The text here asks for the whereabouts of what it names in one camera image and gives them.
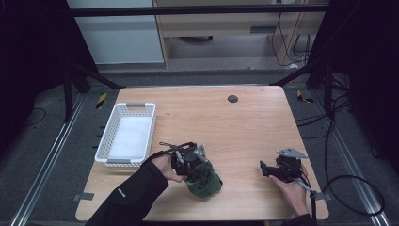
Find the white cabinet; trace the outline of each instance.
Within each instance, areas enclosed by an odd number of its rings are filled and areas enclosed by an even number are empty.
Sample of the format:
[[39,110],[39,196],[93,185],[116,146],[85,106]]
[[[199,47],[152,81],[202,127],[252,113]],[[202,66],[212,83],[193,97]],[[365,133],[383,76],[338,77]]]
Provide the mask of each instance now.
[[[152,7],[151,0],[67,0],[70,8]],[[154,16],[76,17],[97,65],[164,63]]]

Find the green fabric bag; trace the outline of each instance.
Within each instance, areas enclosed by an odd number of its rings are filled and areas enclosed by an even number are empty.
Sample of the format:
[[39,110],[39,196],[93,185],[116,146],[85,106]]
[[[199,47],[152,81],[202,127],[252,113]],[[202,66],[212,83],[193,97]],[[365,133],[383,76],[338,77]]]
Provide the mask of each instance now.
[[185,183],[195,196],[205,199],[221,189],[223,182],[215,173],[211,162],[196,166],[192,172],[195,176],[189,177]]

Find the black sleeve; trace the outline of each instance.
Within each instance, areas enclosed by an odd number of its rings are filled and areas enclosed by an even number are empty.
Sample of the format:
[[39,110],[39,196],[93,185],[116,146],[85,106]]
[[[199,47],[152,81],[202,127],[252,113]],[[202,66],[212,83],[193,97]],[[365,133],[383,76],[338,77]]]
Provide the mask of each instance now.
[[167,179],[149,162],[115,188],[86,225],[140,225],[167,187]]
[[306,214],[285,221],[281,226],[317,226],[317,223],[314,221],[311,215]]

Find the person's arm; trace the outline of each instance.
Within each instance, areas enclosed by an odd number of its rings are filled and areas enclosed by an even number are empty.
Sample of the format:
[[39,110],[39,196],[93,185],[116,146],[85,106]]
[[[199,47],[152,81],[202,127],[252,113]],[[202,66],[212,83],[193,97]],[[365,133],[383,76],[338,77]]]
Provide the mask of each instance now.
[[140,225],[153,202],[168,187],[168,180],[181,182],[183,177],[174,173],[170,155],[164,154],[115,188],[86,225]]
[[[302,165],[302,171],[308,175],[305,167]],[[306,190],[299,184],[298,181],[291,183],[284,183],[279,178],[270,175],[269,179],[279,188],[287,201],[288,205],[293,210],[295,218],[285,221],[282,226],[316,226],[317,223],[308,213],[306,208]]]

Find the white plastic basket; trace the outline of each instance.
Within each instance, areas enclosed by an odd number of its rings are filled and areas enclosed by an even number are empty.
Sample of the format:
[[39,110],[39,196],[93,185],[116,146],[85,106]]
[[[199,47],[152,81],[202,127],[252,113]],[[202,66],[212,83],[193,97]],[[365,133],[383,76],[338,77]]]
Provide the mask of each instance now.
[[150,153],[156,114],[153,103],[118,103],[95,155],[108,167],[139,167]]

